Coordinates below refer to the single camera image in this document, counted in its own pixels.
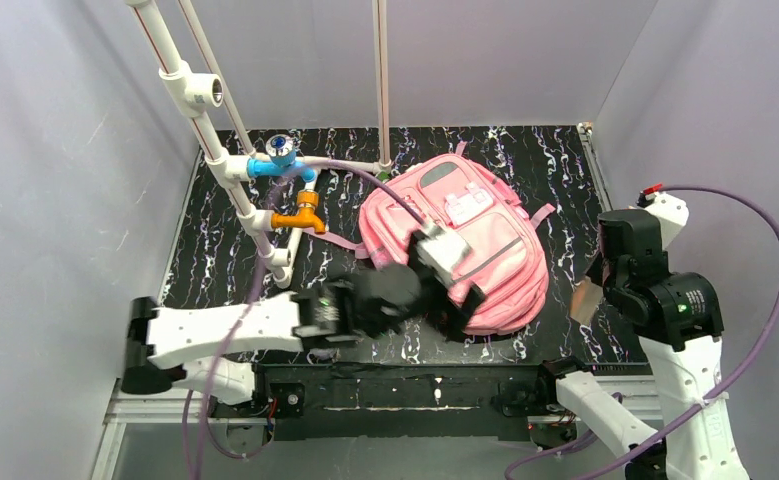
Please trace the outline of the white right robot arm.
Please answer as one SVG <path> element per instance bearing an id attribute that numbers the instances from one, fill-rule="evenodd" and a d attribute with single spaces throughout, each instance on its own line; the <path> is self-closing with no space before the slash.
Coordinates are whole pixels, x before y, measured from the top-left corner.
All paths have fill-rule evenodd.
<path id="1" fill-rule="evenodd" d="M 655 430 L 606 393 L 582 362 L 542 365 L 550 400 L 575 413 L 622 460 L 628 479 L 746 479 L 721 380 L 723 322 L 715 290 L 674 273 L 662 221 L 645 209 L 604 212 L 591 283 L 633 325 L 649 361 L 664 427 Z"/>

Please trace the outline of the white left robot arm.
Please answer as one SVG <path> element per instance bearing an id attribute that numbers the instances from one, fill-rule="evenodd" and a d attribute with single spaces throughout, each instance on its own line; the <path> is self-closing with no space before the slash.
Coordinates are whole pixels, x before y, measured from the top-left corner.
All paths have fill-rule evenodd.
<path id="1" fill-rule="evenodd" d="M 254 396 L 255 380 L 226 355 L 340 349 L 416 317 L 462 331 L 486 296 L 472 285 L 456 302 L 450 289 L 439 267 L 414 256 L 409 264 L 344 272 L 250 304 L 175 309 L 139 297 L 130 304 L 120 390 L 155 395 L 182 388 L 244 403 Z"/>

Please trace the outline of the orange book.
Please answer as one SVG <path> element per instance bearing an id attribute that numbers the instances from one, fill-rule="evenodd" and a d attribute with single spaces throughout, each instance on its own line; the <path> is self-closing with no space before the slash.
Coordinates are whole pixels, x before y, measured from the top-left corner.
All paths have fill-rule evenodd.
<path id="1" fill-rule="evenodd" d="M 603 299 L 603 260 L 595 257 L 583 279 L 572 294 L 569 317 L 582 326 L 589 326 Z"/>

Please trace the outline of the pink student backpack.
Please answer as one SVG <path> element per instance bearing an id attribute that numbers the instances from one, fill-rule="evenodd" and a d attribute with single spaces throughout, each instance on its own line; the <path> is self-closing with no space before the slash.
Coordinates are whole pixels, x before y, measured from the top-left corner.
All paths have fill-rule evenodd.
<path id="1" fill-rule="evenodd" d="M 461 302 L 472 287 L 485 301 L 461 327 L 467 335 L 509 335 L 542 311 L 549 287 L 546 254 L 537 229 L 555 208 L 534 213 L 501 178 L 464 155 L 452 153 L 415 164 L 375 189 L 358 217 L 361 239 L 326 231 L 321 239 L 369 259 L 376 267 L 408 259 L 413 232 L 429 226 L 437 238 L 431 258 L 448 261 L 450 295 Z"/>

